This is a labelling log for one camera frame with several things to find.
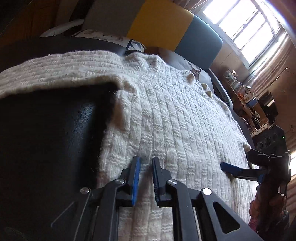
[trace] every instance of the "curtain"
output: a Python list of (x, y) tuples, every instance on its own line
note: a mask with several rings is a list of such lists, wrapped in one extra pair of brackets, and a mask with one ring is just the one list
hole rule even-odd
[(293, 178), (288, 184), (286, 209), (290, 213), (291, 223), (296, 215), (296, 178)]
[(294, 127), (293, 129), (286, 132), (285, 137), (286, 137), (287, 149), (290, 150), (291, 153), (295, 152), (296, 151), (296, 128)]
[(293, 48), (292, 41), (284, 32), (279, 37), (278, 42), (268, 51), (266, 59), (245, 79), (243, 84), (251, 86), (255, 94), (260, 97), (284, 69)]
[(185, 8), (188, 11), (196, 13), (197, 8), (201, 9), (205, 4), (212, 2), (212, 0), (170, 0), (171, 2)]

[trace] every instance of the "knitted texture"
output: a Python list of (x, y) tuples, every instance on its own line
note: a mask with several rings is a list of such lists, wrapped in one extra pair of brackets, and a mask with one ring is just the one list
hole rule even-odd
[(248, 168), (250, 149), (228, 107), (190, 71), (158, 56), (80, 51), (29, 60), (0, 73), (0, 98), (40, 89), (114, 82), (120, 89), (98, 158), (98, 187), (141, 157), (134, 208), (120, 209), (119, 240), (173, 240), (170, 208), (154, 200), (151, 159), (189, 188), (211, 188), (245, 222), (253, 194), (247, 180), (230, 180), (221, 162)]

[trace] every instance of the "sofa armrest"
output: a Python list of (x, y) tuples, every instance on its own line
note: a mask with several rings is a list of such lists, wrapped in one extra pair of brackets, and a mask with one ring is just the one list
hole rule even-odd
[(223, 101), (229, 106), (229, 108), (231, 110), (233, 110), (233, 104), (232, 101), (229, 97), (229, 95), (227, 94), (226, 90), (224, 89), (223, 85), (220, 83), (220, 81), (218, 80), (218, 78), (216, 77), (216, 75), (213, 73), (213, 71), (211, 69), (207, 70), (207, 73), (209, 74), (209, 76), (211, 77), (211, 81), (212, 83), (216, 86), (216, 88), (218, 89), (218, 91), (220, 92), (220, 94), (222, 95), (222, 99)]

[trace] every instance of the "white cloth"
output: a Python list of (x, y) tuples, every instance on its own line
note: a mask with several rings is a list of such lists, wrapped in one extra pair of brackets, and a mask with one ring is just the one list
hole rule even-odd
[(117, 178), (133, 155), (142, 158), (138, 200), (134, 208), (120, 209), (119, 240), (173, 240), (171, 209), (158, 208), (154, 199), (153, 156), (187, 187), (211, 188), (247, 222), (251, 184), (230, 180), (220, 163), (247, 168), (250, 146), (226, 104), (193, 80), (190, 71), (140, 53), (72, 52), (3, 71), (0, 98), (110, 81), (120, 90), (98, 159), (98, 186)]

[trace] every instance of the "pillow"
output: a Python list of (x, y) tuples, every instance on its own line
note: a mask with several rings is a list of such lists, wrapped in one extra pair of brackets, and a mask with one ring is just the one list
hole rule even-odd
[(145, 53), (159, 55), (164, 60), (164, 62), (178, 70), (191, 70), (192, 67), (196, 70), (200, 70), (199, 82), (201, 84), (206, 84), (209, 87), (209, 89), (214, 93), (212, 80), (208, 73), (202, 70), (201, 68), (197, 67), (195, 64), (188, 61), (192, 65), (191, 67), (187, 60), (184, 59), (182, 56), (178, 55), (177, 53), (170, 51), (168, 49), (157, 47), (147, 48), (145, 49)]
[(112, 42), (123, 46), (124, 48), (126, 48), (126, 50), (137, 50), (141, 52), (144, 52), (145, 50), (145, 46), (136, 40), (122, 36), (110, 35), (108, 33), (102, 33), (94, 29), (86, 29), (74, 34), (73, 36)]

